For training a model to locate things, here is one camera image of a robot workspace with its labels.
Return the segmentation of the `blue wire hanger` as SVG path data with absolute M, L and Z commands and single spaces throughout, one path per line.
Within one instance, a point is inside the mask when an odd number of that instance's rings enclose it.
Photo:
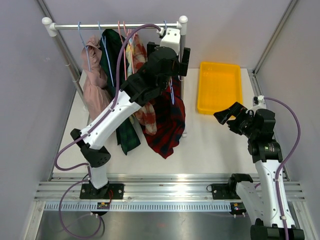
M 163 23 L 164 23 L 164 29 L 165 29 L 165 31 L 167 31 L 167 28 L 168 28 L 167 21 L 164 20 Z M 175 104 L 175 95 L 174 95 L 172 78 L 170 78 L 170 81 L 169 81 L 169 90 L 170 90 L 171 104 L 174 105 Z

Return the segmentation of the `red black plaid skirt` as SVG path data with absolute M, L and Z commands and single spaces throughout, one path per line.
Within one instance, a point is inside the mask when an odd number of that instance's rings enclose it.
M 157 132 L 149 135 L 147 127 L 141 125 L 148 146 L 164 159 L 174 153 L 174 147 L 179 145 L 186 126 L 185 105 L 181 99 L 181 81 L 177 76 L 172 79 L 172 88 L 174 100 L 170 88 L 167 88 L 151 101 L 155 111 Z

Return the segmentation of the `pink hanger with plaid skirt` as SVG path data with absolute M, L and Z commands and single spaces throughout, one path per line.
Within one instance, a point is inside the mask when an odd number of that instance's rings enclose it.
M 128 40 L 126 51 L 129 51 L 129 50 L 133 51 L 134 48 L 132 47 L 132 44 L 133 44 L 133 41 L 134 41 L 136 33 L 133 35 L 133 37 L 129 38 L 129 35 L 132 33 L 133 29 L 126 27 L 125 21 L 123 21 L 123 31 L 124 31 L 124 34 L 126 36 L 125 39 Z

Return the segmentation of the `red beige plaid skirt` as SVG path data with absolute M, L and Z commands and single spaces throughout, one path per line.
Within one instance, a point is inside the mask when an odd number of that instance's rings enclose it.
M 147 51 L 138 34 L 133 37 L 133 71 L 136 73 L 147 61 Z M 136 113 L 135 117 L 145 127 L 145 133 L 153 136 L 157 133 L 156 113 L 153 105 L 148 102 Z

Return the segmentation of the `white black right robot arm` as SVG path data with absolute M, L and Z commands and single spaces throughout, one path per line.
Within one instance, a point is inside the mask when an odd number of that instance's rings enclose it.
M 275 113 L 260 101 L 251 109 L 239 102 L 214 113 L 221 124 L 248 139 L 248 152 L 257 170 L 261 194 L 248 174 L 233 174 L 227 185 L 232 198 L 241 199 L 251 220 L 252 240 L 303 240 L 305 234 L 298 229 L 288 206 L 283 181 L 283 156 L 278 142 L 273 138 Z

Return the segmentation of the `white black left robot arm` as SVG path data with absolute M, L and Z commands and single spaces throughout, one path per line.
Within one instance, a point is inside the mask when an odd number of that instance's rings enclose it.
M 130 115 L 160 96 L 172 77 L 187 75 L 190 53 L 185 47 L 179 57 L 173 48 L 154 44 L 147 61 L 123 82 L 105 110 L 87 127 L 71 131 L 88 162 L 90 191 L 96 198 L 106 197 L 109 191 L 106 164 L 111 154 L 106 140 Z

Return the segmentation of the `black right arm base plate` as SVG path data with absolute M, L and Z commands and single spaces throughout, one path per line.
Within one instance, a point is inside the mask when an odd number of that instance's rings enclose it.
M 228 183 L 213 183 L 206 187 L 214 200 L 240 200 L 235 190 Z

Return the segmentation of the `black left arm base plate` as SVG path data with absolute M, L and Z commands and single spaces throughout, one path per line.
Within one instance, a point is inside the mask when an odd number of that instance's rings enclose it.
M 100 189 L 96 189 L 89 183 L 81 186 L 79 198 L 82 200 L 122 200 L 124 197 L 124 184 L 108 183 Z

